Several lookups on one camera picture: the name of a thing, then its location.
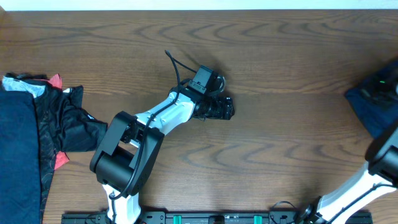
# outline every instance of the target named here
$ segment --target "cable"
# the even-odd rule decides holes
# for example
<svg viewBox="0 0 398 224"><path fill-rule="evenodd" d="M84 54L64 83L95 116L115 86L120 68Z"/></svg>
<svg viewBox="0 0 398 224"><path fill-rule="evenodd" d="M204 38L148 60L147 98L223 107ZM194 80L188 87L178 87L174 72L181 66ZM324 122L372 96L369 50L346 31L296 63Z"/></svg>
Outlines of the cable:
<svg viewBox="0 0 398 224"><path fill-rule="evenodd" d="M217 78L221 78L220 88L218 90L211 91L211 92L207 93L206 96L210 96L210 97L216 96L216 95L219 95L222 91L224 91L224 89L225 89L225 78L222 75L218 75Z"/></svg>
<svg viewBox="0 0 398 224"><path fill-rule="evenodd" d="M114 200L112 200L112 202L111 202L111 205L112 205L112 212L113 212L113 216L112 216L112 224L115 224L116 223L116 207L115 207L115 205L114 205Z"/></svg>
<svg viewBox="0 0 398 224"><path fill-rule="evenodd" d="M186 79L184 79L184 80L182 80L182 81L180 82L180 85L185 85L185 84L187 84L189 81L192 81L192 79L191 79L191 78L186 78Z"/></svg>
<svg viewBox="0 0 398 224"><path fill-rule="evenodd" d="M174 66L175 74L176 74L176 76L177 76L177 94L176 94L174 100L172 100L169 104L167 104L167 105L164 106L163 108L159 109L159 110L156 111L155 113L151 114L151 116L150 116L150 118L148 119L148 121L147 121L147 123L146 123L146 125L145 125L145 128L144 128L144 130L143 130L142 139L146 139L146 137L147 137L147 130L148 130L148 127L149 127L150 122L151 122L160 112L162 112L164 109L168 108L169 106L171 106L171 105L173 105L175 102L177 102L177 99L178 99L178 97L179 97L179 95L180 95L180 74L179 74L179 72L178 72L177 65L175 64L175 61L176 61L176 60L172 57L172 55L170 54L170 52L169 52L168 50L165 50L165 53L166 53L166 55L169 56L169 58L171 59L171 61L172 61L172 63L173 63L173 66ZM132 175L130 176L130 179L129 179L129 181L127 182L126 187L120 192L120 194L119 194L118 196L109 195L109 199L111 199L111 200L117 200L117 199L121 198L124 194L126 194L128 188L129 188L130 185L132 184L132 181L134 180L135 176L137 175L138 167L139 167L139 164L140 164L140 162L141 162L142 152L143 152L143 150L144 150L144 143L145 143L145 141L142 141L141 144L140 144L140 146L139 146L139 149L138 149L138 151L137 151L137 162L136 162L136 165L134 166L134 171L133 171Z"/></svg>
<svg viewBox="0 0 398 224"><path fill-rule="evenodd" d="M297 211L297 208L296 208L292 203L290 203L290 202L288 202L288 201L280 201L280 202L275 203L275 205L273 205L273 206L270 208L269 211L271 212L274 208L276 208L276 206L278 206L278 205L280 205L280 204L283 204L283 203L286 203L286 204L288 204L288 205L291 205L291 206L294 208L294 210ZM275 224L278 224L278 223L275 221L273 215L271 215L269 218L270 218Z"/></svg>
<svg viewBox="0 0 398 224"><path fill-rule="evenodd" d="M179 65L181 65L182 67L188 69L189 71L191 71L191 72L193 72L193 73L196 73L196 72L197 72L197 71L195 71L194 69L192 69L192 68L190 68L190 67L184 65L183 63L179 62L177 59L175 59L175 58L173 58L173 57L171 57L171 58L172 58L172 60L174 60L174 62L177 62Z"/></svg>
<svg viewBox="0 0 398 224"><path fill-rule="evenodd" d="M372 191L378 189L379 187L392 187L392 188L396 188L393 185L390 184L375 184L373 185L373 187L371 189L369 189L367 192L363 193L361 196L359 196L358 198L356 198L355 200L353 200L351 203L349 203L345 208L341 209L340 212L338 212L333 218L331 218L330 221L328 221L326 224L330 224L333 223L341 214L343 214L345 211L347 211L349 208L351 208L353 205L355 205L355 203L357 203L358 201L362 200L362 198L365 198L368 194L370 194Z"/></svg>
<svg viewBox="0 0 398 224"><path fill-rule="evenodd" d="M95 224L95 222L93 220L96 220L96 218L95 217L94 218L90 218L90 217L101 215L102 213L104 213L104 212L96 212L96 213L93 213L93 214L89 214L87 216L87 218L85 219L85 224Z"/></svg>
<svg viewBox="0 0 398 224"><path fill-rule="evenodd" d="M283 203L286 203L286 204L288 204L288 205L291 205L291 206L294 208L294 210L297 210L297 208L296 208L292 203L290 203L290 202L288 202L288 201L280 201L280 202L275 203L275 205L273 205L273 206L271 207L270 211L272 211L274 208L276 208L276 206L278 206L278 205L280 205L280 204L283 204Z"/></svg>

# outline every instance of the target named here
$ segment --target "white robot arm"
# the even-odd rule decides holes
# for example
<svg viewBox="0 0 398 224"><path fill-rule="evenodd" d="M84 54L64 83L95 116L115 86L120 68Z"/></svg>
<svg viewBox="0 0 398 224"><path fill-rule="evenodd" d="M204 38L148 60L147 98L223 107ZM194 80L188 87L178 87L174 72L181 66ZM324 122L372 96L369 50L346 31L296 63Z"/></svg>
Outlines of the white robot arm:
<svg viewBox="0 0 398 224"><path fill-rule="evenodd" d="M179 62L168 56L178 77L175 62ZM138 192L152 171L166 134L190 118L231 119L232 99L218 97L224 86L221 75L201 66L193 80L179 82L178 78L178 85L159 105L134 116L122 111L114 117L90 162L91 171L109 195L108 218L112 223L131 224L139 217ZM136 155L119 147L119 141L138 147Z"/></svg>
<svg viewBox="0 0 398 224"><path fill-rule="evenodd" d="M353 213L374 199L391 193L398 181L398 122L375 139L362 168L340 188L318 198L296 223L344 224Z"/></svg>

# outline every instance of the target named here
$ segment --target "wood grain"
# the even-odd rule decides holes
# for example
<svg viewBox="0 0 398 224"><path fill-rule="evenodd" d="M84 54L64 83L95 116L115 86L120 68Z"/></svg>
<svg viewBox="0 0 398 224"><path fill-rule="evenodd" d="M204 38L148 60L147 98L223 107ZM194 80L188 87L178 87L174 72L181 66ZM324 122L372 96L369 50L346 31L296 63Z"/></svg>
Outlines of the wood grain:
<svg viewBox="0 0 398 224"><path fill-rule="evenodd" d="M166 138L141 205L168 210L302 206L364 162L371 138L343 93L397 55L397 11L8 12L0 72L60 73L83 107L110 122L140 113L175 85L169 59L227 80L231 121L191 120ZM192 74L181 70L182 78ZM44 223L106 209L92 152L55 172ZM367 208L396 223L397 194Z"/></svg>

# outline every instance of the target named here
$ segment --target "dark blue cloth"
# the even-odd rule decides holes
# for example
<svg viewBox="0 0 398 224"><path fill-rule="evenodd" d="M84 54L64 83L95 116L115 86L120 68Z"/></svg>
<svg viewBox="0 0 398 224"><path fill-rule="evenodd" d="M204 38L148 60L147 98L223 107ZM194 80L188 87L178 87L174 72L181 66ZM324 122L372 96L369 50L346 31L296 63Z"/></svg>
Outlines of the dark blue cloth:
<svg viewBox="0 0 398 224"><path fill-rule="evenodd" d="M375 88L378 82L391 79L396 72L398 72L398 61L390 63L345 94L359 120L374 138L379 137L390 124L398 119L398 101L389 100L386 103L387 95L384 93L379 95ZM367 90L375 97L365 96L363 90Z"/></svg>
<svg viewBox="0 0 398 224"><path fill-rule="evenodd" d="M33 97L0 91L0 223L40 223L39 139Z"/></svg>

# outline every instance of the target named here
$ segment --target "black fabric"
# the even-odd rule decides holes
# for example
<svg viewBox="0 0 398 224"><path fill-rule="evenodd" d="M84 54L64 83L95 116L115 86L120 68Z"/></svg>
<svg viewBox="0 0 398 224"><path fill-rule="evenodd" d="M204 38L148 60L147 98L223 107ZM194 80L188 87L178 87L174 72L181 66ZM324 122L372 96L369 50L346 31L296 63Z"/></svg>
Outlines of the black fabric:
<svg viewBox="0 0 398 224"><path fill-rule="evenodd" d="M40 223L39 139L33 97L0 91L0 223Z"/></svg>
<svg viewBox="0 0 398 224"><path fill-rule="evenodd" d="M40 217L42 218L54 174L57 152L96 150L105 135L107 124L94 119L81 108L82 86L71 88L69 93L64 93L44 81L19 80L31 85L45 85L44 93L34 99L39 128Z"/></svg>

